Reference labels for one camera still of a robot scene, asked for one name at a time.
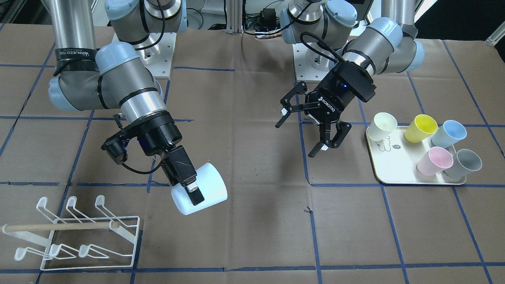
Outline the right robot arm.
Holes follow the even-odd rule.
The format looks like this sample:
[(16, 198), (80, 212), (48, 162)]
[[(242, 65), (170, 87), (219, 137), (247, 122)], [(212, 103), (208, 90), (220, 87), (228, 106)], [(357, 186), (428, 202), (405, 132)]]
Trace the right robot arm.
[(149, 49), (150, 33), (163, 35), (170, 19), (182, 21), (179, 0), (107, 0), (106, 11), (119, 41), (97, 49), (89, 0), (47, 0), (55, 34), (56, 70), (49, 98), (61, 110), (119, 108), (128, 126), (106, 139), (102, 150), (126, 167), (128, 142), (137, 139), (146, 156), (159, 155), (159, 167), (172, 185), (181, 185), (192, 205), (204, 196), (197, 173), (179, 144), (182, 135), (162, 98), (158, 81), (137, 49)]

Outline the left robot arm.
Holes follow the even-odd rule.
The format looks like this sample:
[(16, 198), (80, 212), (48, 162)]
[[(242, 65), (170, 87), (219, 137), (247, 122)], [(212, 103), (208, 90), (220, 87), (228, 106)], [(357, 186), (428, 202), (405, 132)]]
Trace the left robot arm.
[(297, 83), (280, 103), (279, 128), (295, 112), (303, 112), (319, 126), (319, 141), (310, 151), (338, 148), (351, 124), (341, 120), (349, 103), (368, 102), (375, 95), (372, 77), (417, 69), (424, 61), (422, 43), (415, 37), (413, 0), (382, 1), (381, 17), (350, 39), (358, 21), (356, 8), (346, 0), (292, 0), (280, 13), (285, 43), (303, 45), (305, 64), (323, 72), (317, 86), (308, 91), (297, 75)]

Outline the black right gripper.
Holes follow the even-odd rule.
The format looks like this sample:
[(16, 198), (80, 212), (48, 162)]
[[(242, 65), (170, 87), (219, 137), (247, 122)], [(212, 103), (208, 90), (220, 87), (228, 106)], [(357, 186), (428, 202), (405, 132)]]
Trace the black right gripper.
[(192, 205), (204, 201), (197, 183), (197, 173), (182, 146), (175, 147), (182, 140), (182, 134), (168, 111), (158, 111), (139, 118), (126, 126), (126, 137), (136, 137), (146, 156), (160, 155), (162, 169), (171, 185), (182, 185)]

